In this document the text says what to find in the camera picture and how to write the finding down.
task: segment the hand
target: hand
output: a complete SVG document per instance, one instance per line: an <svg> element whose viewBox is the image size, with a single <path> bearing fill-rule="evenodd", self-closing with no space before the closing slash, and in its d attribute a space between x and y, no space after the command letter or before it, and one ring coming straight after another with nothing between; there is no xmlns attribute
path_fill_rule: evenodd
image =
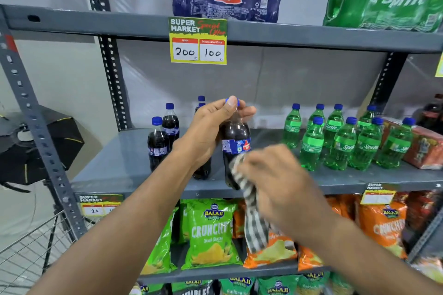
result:
<svg viewBox="0 0 443 295"><path fill-rule="evenodd" d="M315 250L340 217L285 145L249 152L239 172L257 187L260 214L294 241Z"/></svg>
<svg viewBox="0 0 443 295"><path fill-rule="evenodd" d="M237 98L230 96L226 103L224 101L219 99L200 107L185 135L174 142L174 150L185 149L195 158L194 169L201 167L211 157L220 140L220 124L231 118L235 112ZM246 103L240 100L238 112L243 121L251 119L256 111L255 107L246 106Z"/></svg>

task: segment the sprite bottle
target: sprite bottle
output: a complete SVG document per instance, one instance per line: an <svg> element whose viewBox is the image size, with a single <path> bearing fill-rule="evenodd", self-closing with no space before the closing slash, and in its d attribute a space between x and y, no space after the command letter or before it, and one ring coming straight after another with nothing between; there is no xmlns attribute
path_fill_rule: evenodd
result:
<svg viewBox="0 0 443 295"><path fill-rule="evenodd" d="M363 129L369 127L372 124L372 118L375 117L375 110L377 107L375 105L368 105L366 112L358 119L357 135L361 133Z"/></svg>
<svg viewBox="0 0 443 295"><path fill-rule="evenodd" d="M321 117L322 118L322 128L325 125L325 115L323 114L323 110L325 108L325 104L317 104L317 106L315 107L315 111L313 114L311 114L311 116L309 117L309 120L307 121L307 127L309 128L310 126L312 126L313 122L314 122L314 118L315 117Z"/></svg>
<svg viewBox="0 0 443 295"><path fill-rule="evenodd" d="M355 132L356 117L346 118L346 124L340 127L334 137L334 143L326 157L325 165L331 169L345 170L357 141Z"/></svg>
<svg viewBox="0 0 443 295"><path fill-rule="evenodd" d="M386 169L397 168L413 140L412 126L415 119L405 118L403 124L392 129L385 144L377 154L377 164Z"/></svg>
<svg viewBox="0 0 443 295"><path fill-rule="evenodd" d="M318 159L323 148L324 135L322 130L323 118L314 117L312 125L308 126L303 136L300 163L303 168L313 171L317 167Z"/></svg>
<svg viewBox="0 0 443 295"><path fill-rule="evenodd" d="M372 125L365 128L357 138L357 144L351 155L349 165L358 170L369 168L378 147L381 143L383 134L383 119L379 117L372 118Z"/></svg>
<svg viewBox="0 0 443 295"><path fill-rule="evenodd" d="M343 126L343 113L341 113L341 110L343 110L342 104L335 104L334 105L334 111L330 114L328 117L326 124L325 124L325 144L324 146L329 148L331 147L332 143L334 142L334 136L337 133L337 131L340 129L340 127Z"/></svg>
<svg viewBox="0 0 443 295"><path fill-rule="evenodd" d="M289 148L296 148L299 142L300 126L302 125L299 110L300 104L292 104L292 111L284 121L283 139L281 142Z"/></svg>

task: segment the green chips packet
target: green chips packet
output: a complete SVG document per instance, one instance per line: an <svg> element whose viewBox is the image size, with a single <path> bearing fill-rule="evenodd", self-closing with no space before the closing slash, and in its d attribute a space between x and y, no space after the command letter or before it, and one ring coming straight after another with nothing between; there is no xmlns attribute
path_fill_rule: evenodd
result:
<svg viewBox="0 0 443 295"><path fill-rule="evenodd" d="M172 295L213 295L212 280L175 282L171 284Z"/></svg>
<svg viewBox="0 0 443 295"><path fill-rule="evenodd" d="M330 283L334 295L352 295L354 288L338 273L331 272Z"/></svg>
<svg viewBox="0 0 443 295"><path fill-rule="evenodd" d="M219 281L221 286L220 295L249 295L255 278L236 277Z"/></svg>
<svg viewBox="0 0 443 295"><path fill-rule="evenodd" d="M258 278L258 295L296 295L300 275Z"/></svg>
<svg viewBox="0 0 443 295"><path fill-rule="evenodd" d="M237 205L224 199L193 199L187 203L189 249L182 269L241 264L232 243Z"/></svg>
<svg viewBox="0 0 443 295"><path fill-rule="evenodd" d="M132 287L129 295L166 295L167 291L164 284L150 284L145 285L140 281L137 281L134 287Z"/></svg>
<svg viewBox="0 0 443 295"><path fill-rule="evenodd" d="M300 275L300 279L297 284L297 294L320 295L328 280L329 280L328 271L320 271L318 273L306 273Z"/></svg>
<svg viewBox="0 0 443 295"><path fill-rule="evenodd" d="M180 235L179 244L183 244L189 241L189 226L188 226L188 212L187 203L190 199L180 199Z"/></svg>
<svg viewBox="0 0 443 295"><path fill-rule="evenodd" d="M169 219L160 234L151 255L147 259L141 274L157 274L157 273L169 273L177 267L171 263L171 237L172 237L172 220L174 214L178 208L174 208L174 211L169 216Z"/></svg>

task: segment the barcode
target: barcode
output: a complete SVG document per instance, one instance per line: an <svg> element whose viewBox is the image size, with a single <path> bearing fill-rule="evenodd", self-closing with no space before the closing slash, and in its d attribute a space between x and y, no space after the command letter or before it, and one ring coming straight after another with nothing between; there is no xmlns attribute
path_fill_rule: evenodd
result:
<svg viewBox="0 0 443 295"><path fill-rule="evenodd" d="M438 13L437 14L429 14L428 19L426 20L425 27L434 26L437 21L438 15L439 15Z"/></svg>
<svg viewBox="0 0 443 295"><path fill-rule="evenodd" d="M268 8L268 0L260 0L260 8L267 9Z"/></svg>

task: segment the metal shelf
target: metal shelf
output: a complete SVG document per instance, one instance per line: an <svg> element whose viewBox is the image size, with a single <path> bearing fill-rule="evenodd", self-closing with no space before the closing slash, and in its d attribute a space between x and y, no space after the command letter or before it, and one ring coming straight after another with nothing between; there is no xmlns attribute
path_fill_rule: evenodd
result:
<svg viewBox="0 0 443 295"><path fill-rule="evenodd" d="M2 6L10 29L169 41L168 17ZM443 35L394 30L228 21L228 43L382 52L440 53Z"/></svg>
<svg viewBox="0 0 443 295"><path fill-rule="evenodd" d="M73 179L76 194L130 195L151 174L147 154L149 129L120 132ZM283 130L252 129L252 147L263 148L281 140ZM420 170L402 163L397 169L383 169L372 165L367 171L348 168L334 171L324 165L311 173L324 194L362 193L368 182L398 183L401 191L441 189L441 171ZM208 180L191 179L182 198L242 197L224 182L224 165L221 151L212 158L212 173Z"/></svg>
<svg viewBox="0 0 443 295"><path fill-rule="evenodd" d="M238 254L242 261L246 258L245 249L242 248L241 242L233 240L237 247ZM140 275L139 280L144 284L151 283L172 283L189 280L214 280L225 279L235 276L243 277L262 277L262 276L277 276L277 275L294 275L309 272L319 272L330 270L330 267L319 267L302 272L298 271L297 260L283 261L275 264L248 269L242 265L225 265L218 267L202 267L194 269L180 270L180 267L185 262L188 245L172 245L171 246L171 261L178 267L177 270L171 273Z"/></svg>

